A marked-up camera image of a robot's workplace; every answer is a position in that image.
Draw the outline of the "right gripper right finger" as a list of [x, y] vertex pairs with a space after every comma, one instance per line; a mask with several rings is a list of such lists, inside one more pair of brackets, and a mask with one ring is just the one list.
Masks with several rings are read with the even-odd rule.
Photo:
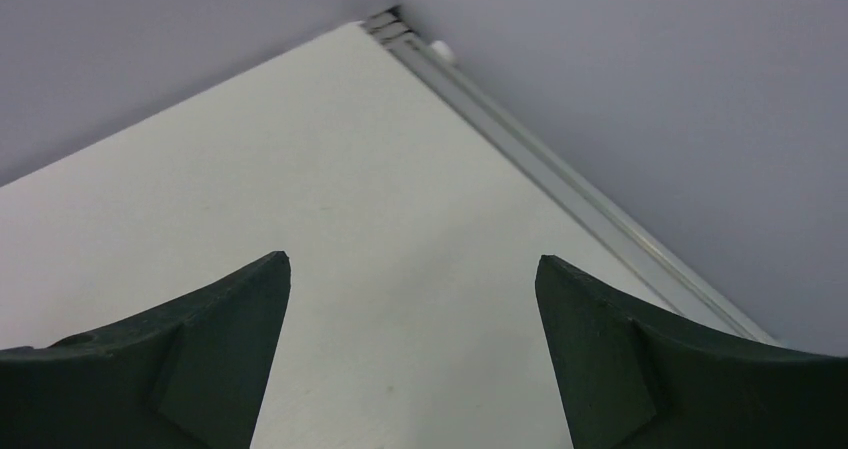
[[847, 361], [701, 325], [541, 257], [535, 294], [577, 448], [843, 448]]

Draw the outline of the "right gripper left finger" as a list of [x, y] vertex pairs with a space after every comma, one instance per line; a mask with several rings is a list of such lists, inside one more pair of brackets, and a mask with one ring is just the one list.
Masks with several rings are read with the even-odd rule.
[[51, 346], [1, 353], [5, 448], [247, 448], [291, 290], [271, 252]]

